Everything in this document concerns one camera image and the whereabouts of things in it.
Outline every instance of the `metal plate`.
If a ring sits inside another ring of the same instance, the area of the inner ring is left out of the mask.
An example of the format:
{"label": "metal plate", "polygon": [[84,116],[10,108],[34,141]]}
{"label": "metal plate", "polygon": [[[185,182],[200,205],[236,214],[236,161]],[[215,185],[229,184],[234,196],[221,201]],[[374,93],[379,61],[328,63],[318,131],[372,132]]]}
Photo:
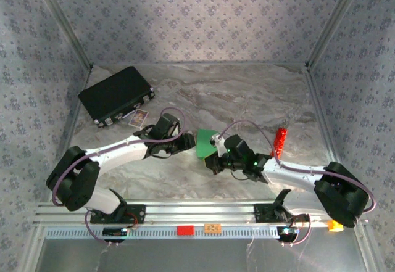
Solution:
{"label": "metal plate", "polygon": [[[103,228],[91,227],[98,237]],[[177,236],[176,227],[142,226],[130,229],[126,237],[111,239],[278,239],[276,226],[224,226],[221,233],[205,233],[203,226],[194,228],[193,236]],[[85,227],[48,227],[46,239],[92,239]]]}

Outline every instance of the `small sticker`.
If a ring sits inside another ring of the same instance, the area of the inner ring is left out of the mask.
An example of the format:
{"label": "small sticker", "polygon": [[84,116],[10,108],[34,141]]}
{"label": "small sticker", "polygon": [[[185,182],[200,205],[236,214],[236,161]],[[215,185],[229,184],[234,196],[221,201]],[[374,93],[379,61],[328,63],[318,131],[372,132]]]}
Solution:
{"label": "small sticker", "polygon": [[129,125],[137,128],[141,128],[147,116],[148,116],[148,112],[146,112],[145,110],[136,110],[133,116],[131,116]]}
{"label": "small sticker", "polygon": [[204,224],[205,233],[222,233],[221,224]]}

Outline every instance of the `yellow object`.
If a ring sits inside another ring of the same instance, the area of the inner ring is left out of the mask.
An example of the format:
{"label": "yellow object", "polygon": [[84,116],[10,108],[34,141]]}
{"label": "yellow object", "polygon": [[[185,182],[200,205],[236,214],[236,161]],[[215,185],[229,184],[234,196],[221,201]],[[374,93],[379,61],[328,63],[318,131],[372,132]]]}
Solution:
{"label": "yellow object", "polygon": [[205,233],[221,233],[222,226],[221,226],[221,224],[204,224],[204,232]]}
{"label": "yellow object", "polygon": [[329,221],[328,222],[329,232],[341,232],[344,230],[342,224],[339,224],[337,221]]}

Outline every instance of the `black motor housing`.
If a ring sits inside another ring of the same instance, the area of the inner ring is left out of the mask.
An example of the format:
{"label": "black motor housing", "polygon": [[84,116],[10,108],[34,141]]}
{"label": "black motor housing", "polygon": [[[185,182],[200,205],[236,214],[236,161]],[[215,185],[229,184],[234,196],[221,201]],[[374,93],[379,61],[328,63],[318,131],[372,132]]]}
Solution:
{"label": "black motor housing", "polygon": [[[331,162],[324,169],[360,182],[340,163]],[[369,200],[369,195],[360,187],[329,175],[315,182],[314,192],[328,215],[350,228],[356,226]]]}

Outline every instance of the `green object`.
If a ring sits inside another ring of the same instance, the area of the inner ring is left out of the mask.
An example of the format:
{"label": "green object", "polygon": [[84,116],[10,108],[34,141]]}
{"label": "green object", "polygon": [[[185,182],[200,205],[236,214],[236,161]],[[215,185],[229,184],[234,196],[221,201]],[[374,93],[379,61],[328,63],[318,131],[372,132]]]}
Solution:
{"label": "green object", "polygon": [[210,143],[211,136],[219,133],[215,130],[199,129],[197,132],[196,155],[203,159],[217,151]]}

